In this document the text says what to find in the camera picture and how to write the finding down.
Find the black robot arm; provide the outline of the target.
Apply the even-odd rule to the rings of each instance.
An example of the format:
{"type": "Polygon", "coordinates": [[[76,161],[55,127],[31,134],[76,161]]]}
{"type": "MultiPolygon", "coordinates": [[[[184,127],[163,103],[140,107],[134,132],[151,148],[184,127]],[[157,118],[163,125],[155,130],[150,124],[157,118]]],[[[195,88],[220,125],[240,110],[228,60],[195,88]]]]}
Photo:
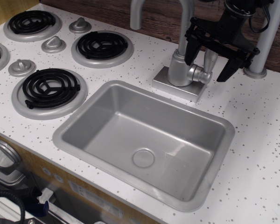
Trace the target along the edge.
{"type": "Polygon", "coordinates": [[[252,20],[257,8],[263,9],[269,22],[267,6],[272,3],[272,0],[227,0],[220,20],[191,18],[190,28],[185,34],[188,42],[185,63],[191,65],[204,46],[228,59],[217,78],[218,82],[227,81],[238,69],[248,68],[260,50],[243,36],[242,26],[246,20],[252,20]]]}

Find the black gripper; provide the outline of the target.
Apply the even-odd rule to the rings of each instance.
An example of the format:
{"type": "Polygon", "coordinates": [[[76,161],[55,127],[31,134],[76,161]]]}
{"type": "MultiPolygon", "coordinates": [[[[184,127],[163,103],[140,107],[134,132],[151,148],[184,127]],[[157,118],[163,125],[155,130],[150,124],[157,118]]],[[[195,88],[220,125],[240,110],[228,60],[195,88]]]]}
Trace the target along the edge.
{"type": "Polygon", "coordinates": [[[255,14],[256,8],[256,4],[225,4],[219,21],[191,18],[185,34],[188,42],[185,63],[191,65],[202,46],[227,58],[217,82],[226,82],[239,68],[250,65],[260,50],[243,36],[242,26],[255,14]]]}

